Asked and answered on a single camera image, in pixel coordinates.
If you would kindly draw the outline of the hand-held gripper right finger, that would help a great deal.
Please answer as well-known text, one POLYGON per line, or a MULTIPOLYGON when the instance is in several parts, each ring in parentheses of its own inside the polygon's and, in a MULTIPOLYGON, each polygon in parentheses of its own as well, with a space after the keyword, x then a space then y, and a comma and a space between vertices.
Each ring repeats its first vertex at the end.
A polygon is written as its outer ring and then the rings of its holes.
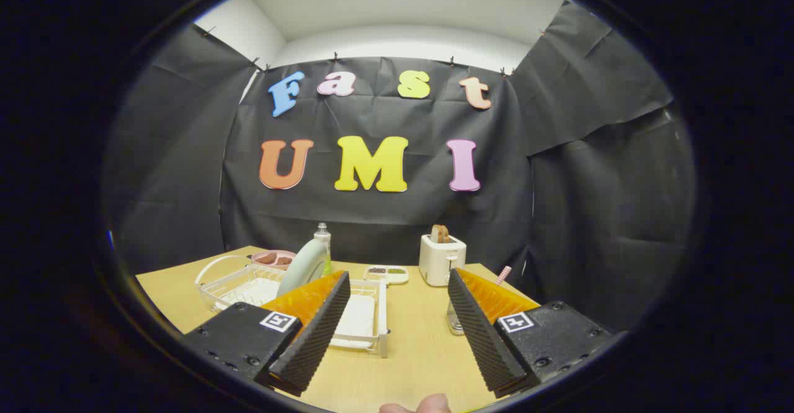
POLYGON ((496 397, 573 371, 613 344, 608 329, 567 303, 539 305, 462 269, 451 271, 448 295, 496 397))

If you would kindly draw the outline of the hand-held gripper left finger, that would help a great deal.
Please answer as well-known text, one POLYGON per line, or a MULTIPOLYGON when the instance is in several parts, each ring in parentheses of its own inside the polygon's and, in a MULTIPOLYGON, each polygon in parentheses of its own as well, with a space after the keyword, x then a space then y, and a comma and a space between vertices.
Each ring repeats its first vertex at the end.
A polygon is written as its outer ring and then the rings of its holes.
POLYGON ((340 270, 262 305, 233 303, 187 334, 219 368, 294 396, 307 390, 350 298, 340 270))

